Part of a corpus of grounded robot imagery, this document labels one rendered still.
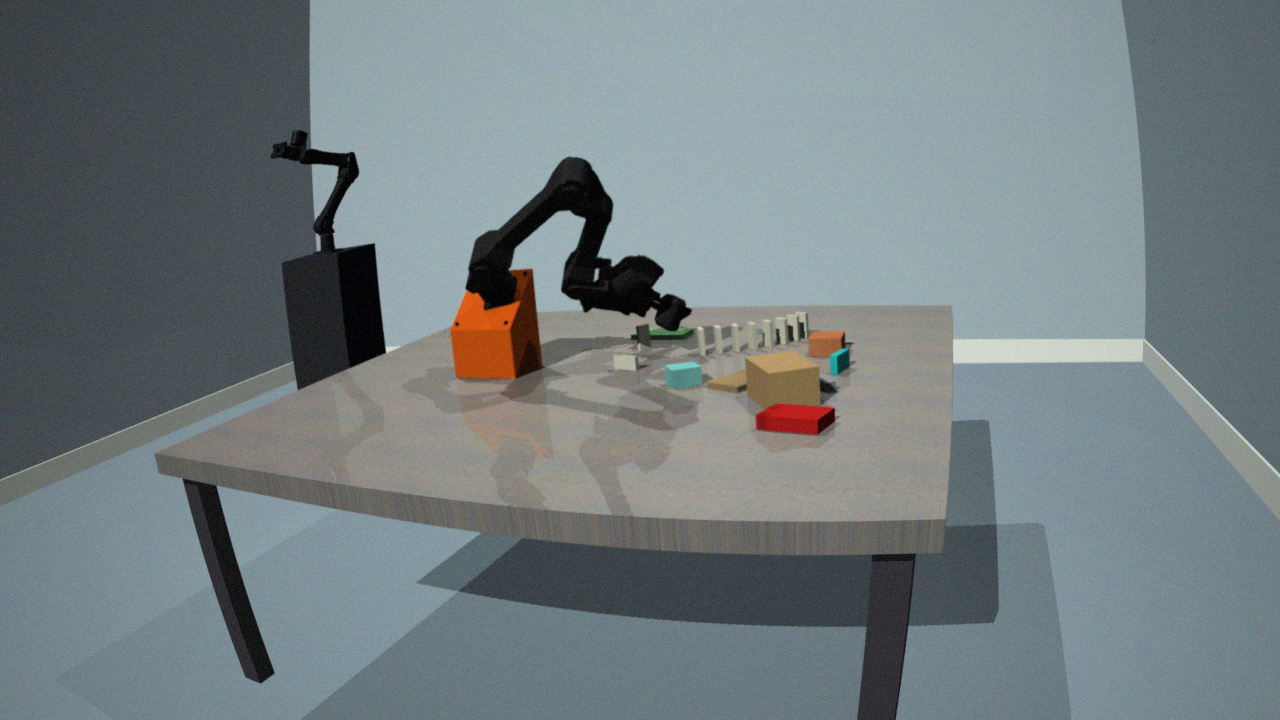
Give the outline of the teal rectangular block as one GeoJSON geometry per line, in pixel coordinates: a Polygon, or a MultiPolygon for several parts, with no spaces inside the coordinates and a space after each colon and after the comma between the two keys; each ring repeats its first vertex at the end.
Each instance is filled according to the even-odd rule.
{"type": "Polygon", "coordinates": [[[701,366],[694,361],[666,365],[666,384],[673,389],[703,386],[701,366]]]}
{"type": "Polygon", "coordinates": [[[849,348],[841,348],[829,355],[829,372],[838,374],[850,368],[849,348]]]}

